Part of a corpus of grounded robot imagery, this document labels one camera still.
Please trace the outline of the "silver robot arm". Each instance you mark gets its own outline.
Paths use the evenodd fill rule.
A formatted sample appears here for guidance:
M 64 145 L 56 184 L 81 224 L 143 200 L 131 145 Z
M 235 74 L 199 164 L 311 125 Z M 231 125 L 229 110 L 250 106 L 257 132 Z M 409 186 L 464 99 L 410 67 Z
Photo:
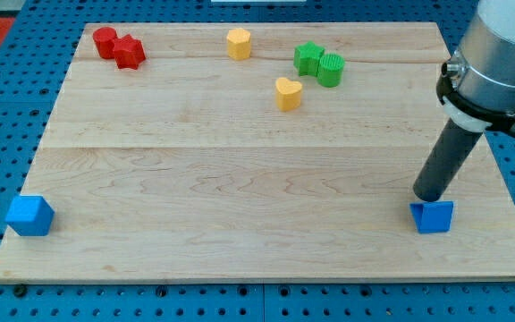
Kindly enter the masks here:
M 481 0 L 436 92 L 456 125 L 515 138 L 515 0 Z

